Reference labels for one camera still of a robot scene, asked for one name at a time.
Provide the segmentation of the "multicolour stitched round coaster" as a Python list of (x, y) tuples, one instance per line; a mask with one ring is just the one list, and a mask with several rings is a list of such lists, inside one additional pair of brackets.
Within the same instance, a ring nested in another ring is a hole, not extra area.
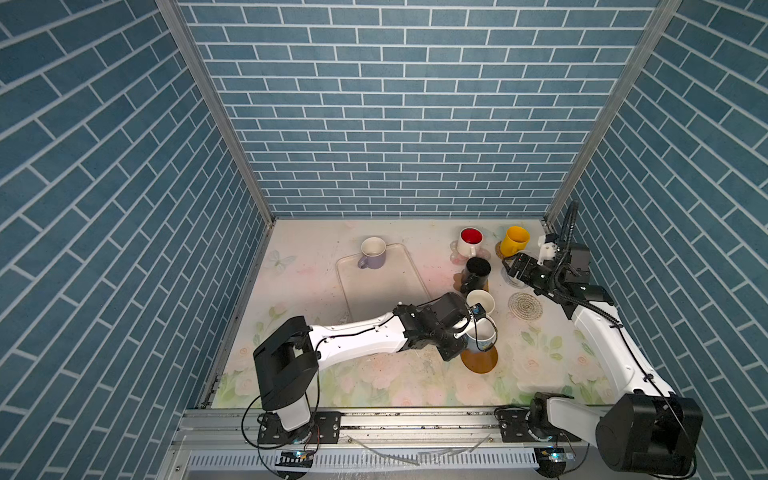
[(509, 313), (514, 317), (526, 321), (536, 321), (543, 315), (541, 302), (533, 295), (519, 292), (508, 299)]

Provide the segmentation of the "plain white mug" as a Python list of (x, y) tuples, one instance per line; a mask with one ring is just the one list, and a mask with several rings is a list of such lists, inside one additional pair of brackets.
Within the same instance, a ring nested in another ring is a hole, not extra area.
[(491, 315), (496, 308), (494, 297), (489, 292), (482, 289), (476, 289), (469, 292), (466, 301), (469, 306), (480, 305), (487, 315)]

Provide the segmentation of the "brown round coaster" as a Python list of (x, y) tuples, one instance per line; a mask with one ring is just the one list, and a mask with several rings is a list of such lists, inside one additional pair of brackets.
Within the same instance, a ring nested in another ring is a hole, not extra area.
[(498, 363), (498, 351), (496, 347), (485, 352), (473, 352), (466, 349), (461, 353), (460, 358), (464, 366), (470, 371), (477, 374), (487, 374)]

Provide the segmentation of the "yellow mug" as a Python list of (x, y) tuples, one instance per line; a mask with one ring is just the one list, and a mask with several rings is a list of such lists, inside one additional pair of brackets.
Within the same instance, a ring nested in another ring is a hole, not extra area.
[(505, 236), (502, 239), (502, 251), (505, 254), (513, 256), (523, 251), (530, 241), (530, 233), (521, 226), (512, 226), (506, 230)]

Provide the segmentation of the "black mug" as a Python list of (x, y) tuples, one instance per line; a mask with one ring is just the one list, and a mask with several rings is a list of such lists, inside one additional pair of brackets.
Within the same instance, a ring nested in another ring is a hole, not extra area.
[(471, 291), (485, 288), (492, 271), (492, 265), (484, 258), (472, 257), (467, 260), (462, 272), (460, 292), (468, 295)]

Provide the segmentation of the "white mug red inside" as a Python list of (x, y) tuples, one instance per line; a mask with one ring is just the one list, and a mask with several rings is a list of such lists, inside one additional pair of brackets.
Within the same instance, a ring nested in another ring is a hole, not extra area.
[(473, 227), (464, 228), (457, 240), (457, 253), (467, 259), (478, 257), (482, 252), (483, 240), (484, 236), (480, 230)]

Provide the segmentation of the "purple mug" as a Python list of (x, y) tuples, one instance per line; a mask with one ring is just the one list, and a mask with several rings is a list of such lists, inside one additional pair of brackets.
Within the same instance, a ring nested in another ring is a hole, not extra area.
[(360, 269), (379, 269), (386, 262), (387, 243), (380, 237), (366, 238), (361, 244)]

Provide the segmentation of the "blue woven round coaster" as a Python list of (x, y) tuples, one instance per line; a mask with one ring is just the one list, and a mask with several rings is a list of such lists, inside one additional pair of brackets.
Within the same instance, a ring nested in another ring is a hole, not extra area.
[(514, 276), (511, 276), (511, 275), (510, 275), (510, 274), (507, 272), (507, 270), (506, 270), (506, 269), (502, 269), (502, 271), (501, 271), (501, 276), (502, 276), (502, 279), (503, 279), (503, 280), (504, 280), (504, 281), (505, 281), (505, 282), (506, 282), (506, 283), (507, 283), (507, 284), (508, 284), (510, 287), (512, 287), (512, 288), (514, 288), (514, 289), (518, 289), (518, 290), (521, 290), (521, 289), (525, 289), (525, 288), (527, 288), (527, 287), (528, 287), (528, 285), (527, 285), (525, 282), (523, 282), (522, 280), (520, 280), (520, 279), (518, 279), (518, 278), (516, 278), (516, 277), (514, 277)]

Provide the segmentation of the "blue mug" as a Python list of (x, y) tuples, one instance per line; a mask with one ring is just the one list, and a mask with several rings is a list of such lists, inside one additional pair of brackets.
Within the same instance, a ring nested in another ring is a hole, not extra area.
[(495, 322), (489, 318), (472, 320), (464, 331), (467, 349), (473, 353), (486, 352), (495, 345), (498, 330)]

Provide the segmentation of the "brown paw coaster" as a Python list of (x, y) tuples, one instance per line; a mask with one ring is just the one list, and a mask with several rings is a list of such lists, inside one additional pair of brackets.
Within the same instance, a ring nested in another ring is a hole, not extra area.
[(475, 290), (489, 291), (488, 278), (484, 276), (472, 273), (456, 273), (453, 280), (453, 288), (464, 296)]

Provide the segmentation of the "pink flower coaster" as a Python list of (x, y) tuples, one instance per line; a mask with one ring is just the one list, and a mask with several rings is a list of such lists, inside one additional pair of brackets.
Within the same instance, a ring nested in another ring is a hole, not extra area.
[(464, 241), (453, 241), (450, 244), (450, 261), (455, 265), (464, 265), (471, 258), (489, 260), (491, 253), (481, 245), (467, 244)]

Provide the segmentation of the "beige serving tray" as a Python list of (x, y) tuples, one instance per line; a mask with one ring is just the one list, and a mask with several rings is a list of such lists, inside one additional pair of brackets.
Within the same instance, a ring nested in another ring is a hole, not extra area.
[(361, 259), (360, 254), (350, 255), (335, 265), (351, 322), (391, 312), (399, 303), (418, 305), (431, 298), (404, 245), (389, 244), (379, 269), (359, 267)]

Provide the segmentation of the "woven rattan coaster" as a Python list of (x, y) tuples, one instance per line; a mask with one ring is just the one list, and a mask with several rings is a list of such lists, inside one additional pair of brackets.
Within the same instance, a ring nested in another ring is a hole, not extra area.
[(501, 241), (499, 241), (499, 242), (497, 242), (497, 243), (495, 244), (495, 255), (496, 255), (496, 256), (497, 256), (499, 259), (504, 259), (504, 258), (506, 258), (506, 257), (509, 257), (509, 254), (505, 254), (505, 253), (502, 251), (501, 247), (502, 247), (502, 242), (501, 242)]

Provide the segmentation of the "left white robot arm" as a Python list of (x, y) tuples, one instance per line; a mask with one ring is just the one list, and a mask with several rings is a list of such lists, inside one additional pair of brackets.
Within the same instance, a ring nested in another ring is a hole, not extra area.
[(310, 325), (302, 316), (280, 325), (252, 357), (262, 409), (274, 414), (286, 432), (310, 424), (313, 410), (306, 392), (320, 371), (376, 354), (433, 346), (444, 361), (467, 349), (468, 334), (486, 318), (480, 304), (457, 293), (422, 304), (398, 304), (370, 320), (333, 326)]

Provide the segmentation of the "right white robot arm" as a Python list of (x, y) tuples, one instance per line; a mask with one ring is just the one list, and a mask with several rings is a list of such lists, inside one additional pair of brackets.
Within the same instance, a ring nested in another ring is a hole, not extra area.
[(558, 304), (584, 335), (612, 385), (609, 407), (587, 406), (562, 393), (537, 393), (526, 422), (541, 441), (575, 436), (595, 447), (613, 471), (657, 479), (690, 479), (703, 424), (697, 402), (678, 395), (626, 332), (608, 291), (591, 282), (591, 252), (575, 242), (579, 204), (570, 203), (562, 228), (545, 235), (539, 254), (503, 259), (507, 275)]

